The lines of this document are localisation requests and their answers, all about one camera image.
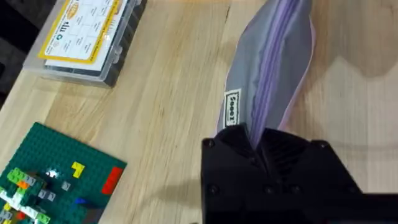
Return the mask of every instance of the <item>white logo tag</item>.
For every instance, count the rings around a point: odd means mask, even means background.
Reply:
[[[224,128],[239,124],[239,107],[241,89],[231,90],[224,94]]]

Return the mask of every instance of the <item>yellow lego brick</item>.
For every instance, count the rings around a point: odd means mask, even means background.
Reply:
[[[81,175],[81,170],[75,170],[75,173],[73,173],[73,177],[79,179]]]
[[[73,164],[72,164],[72,169],[75,169],[75,170],[83,170],[85,167],[84,167],[84,165],[82,165],[82,164],[80,164],[80,163],[78,163],[78,162],[73,162]]]
[[[72,164],[72,168],[73,169],[77,169],[77,167],[79,166],[79,163],[78,162],[73,162],[73,164]]]
[[[10,204],[6,203],[2,209],[9,212],[11,210],[11,206],[10,206]]]

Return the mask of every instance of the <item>gray lego piece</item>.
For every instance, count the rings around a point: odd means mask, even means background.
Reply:
[[[7,212],[5,210],[2,210],[0,212],[0,218],[3,218],[5,220],[10,220],[12,218],[12,213],[11,212]]]
[[[47,196],[47,199],[48,199],[49,201],[53,202],[54,199],[55,199],[55,196],[57,196],[55,193],[50,192],[49,195]]]
[[[41,198],[41,199],[44,199],[44,198],[47,197],[48,194],[49,194],[48,191],[46,191],[46,190],[40,190],[38,197]]]
[[[26,175],[24,178],[24,182],[27,182],[29,186],[33,186],[36,183],[36,179],[29,175]]]
[[[69,188],[70,188],[70,184],[68,182],[64,181],[62,183],[62,189],[65,191],[69,191]]]

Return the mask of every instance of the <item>wooden tabletop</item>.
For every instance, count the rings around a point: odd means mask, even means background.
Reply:
[[[111,90],[22,71],[0,111],[0,168],[38,121],[128,162],[102,223],[201,223],[200,142],[264,2],[149,1]],[[397,11],[395,0],[314,0],[315,59],[289,122],[330,141],[368,192],[398,192]]]

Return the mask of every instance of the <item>lego build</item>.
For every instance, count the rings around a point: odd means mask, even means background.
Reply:
[[[98,223],[125,167],[35,123],[0,176],[0,223]]]

